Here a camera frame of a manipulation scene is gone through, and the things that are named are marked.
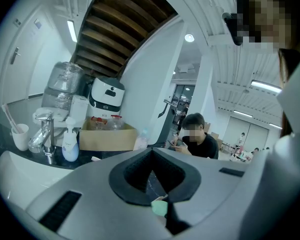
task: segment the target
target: ceiling light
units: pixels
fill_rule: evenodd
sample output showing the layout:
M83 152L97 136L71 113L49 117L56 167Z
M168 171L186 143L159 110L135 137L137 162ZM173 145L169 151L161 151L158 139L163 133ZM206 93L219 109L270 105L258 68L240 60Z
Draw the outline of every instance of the ceiling light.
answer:
M186 34L184 39L187 41L187 42L193 42L195 40L194 36L192 34Z
M273 91L277 94L282 91L282 89L277 87L277 86L274 86L274 85L271 85L271 84L268 84L268 83L265 83L265 82L261 82L261 81L256 81L256 80L252 80L251 85L256 86L256 87L260 87L260 88L263 88L263 89L267 89L269 91Z
M70 31L72 41L77 42L74 21L73 20L68 20L67 23L68 23L68 28L69 28L69 31Z
M242 113L242 112L239 112L239 111L236 111L236 110L234 110L233 112L234 112L234 113L237 113L237 114L240 114L240 115L243 115L243 116L246 116L246 117L250 117L250 118L253 117L252 115L245 114L245 113Z
M278 125L275 125L275 124L273 124L273 123L269 123L269 125L282 130L282 127L280 127L280 126L278 126Z

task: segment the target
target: faucet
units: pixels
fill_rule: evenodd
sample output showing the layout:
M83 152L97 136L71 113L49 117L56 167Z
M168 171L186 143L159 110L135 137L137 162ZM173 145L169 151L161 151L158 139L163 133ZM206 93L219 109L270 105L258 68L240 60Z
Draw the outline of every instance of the faucet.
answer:
M35 117L41 121L41 129L28 143L28 148L33 153L40 153L42 148L46 156L52 157L56 151L54 136L54 113L52 111L39 114Z

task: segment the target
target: toothbrush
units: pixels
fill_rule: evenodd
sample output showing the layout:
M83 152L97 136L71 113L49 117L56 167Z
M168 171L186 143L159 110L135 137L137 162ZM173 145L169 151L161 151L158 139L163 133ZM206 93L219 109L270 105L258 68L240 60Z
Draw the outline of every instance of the toothbrush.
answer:
M6 115L6 118L9 120L9 123L11 125L11 127L13 128L14 132L17 134L23 134L24 132L20 129L20 127L18 127L14 121L14 119L12 118L9 108L8 108L8 104L3 104L1 106L3 112Z

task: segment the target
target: sink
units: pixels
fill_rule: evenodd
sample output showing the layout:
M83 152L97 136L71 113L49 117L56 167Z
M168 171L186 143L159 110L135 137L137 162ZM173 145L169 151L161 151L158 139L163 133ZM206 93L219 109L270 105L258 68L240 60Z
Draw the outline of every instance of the sink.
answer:
M21 209L73 170L43 165L10 151L0 156L0 194Z

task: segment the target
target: countertop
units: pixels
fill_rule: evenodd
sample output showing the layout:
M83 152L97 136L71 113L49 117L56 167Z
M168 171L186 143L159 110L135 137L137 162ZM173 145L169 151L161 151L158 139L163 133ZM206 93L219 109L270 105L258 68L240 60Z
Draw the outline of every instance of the countertop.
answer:
M82 166L84 164L92 162L91 157L97 157L99 159L106 159L106 158L127 152L127 151L80 150L78 159L74 162L69 162L69 161L65 160L65 158L62 154L62 148L57 146L52 159L48 160L48 157L43 152L32 153L29 150L20 151L19 149L17 149L17 147L15 146L14 140L12 138L11 129L0 124L0 156L5 151L10 151L12 153L15 153L18 156L21 156L23 158L29 159L33 162L36 162L36 163L39 163L42 165L52 166L52 167L57 167L57 168L62 168L62 169L70 169L70 170L74 170L79 166ZM163 190L161 184L157 180L156 175L153 172L149 176L146 192L151 200L154 200L157 197L164 196L166 194L165 191Z

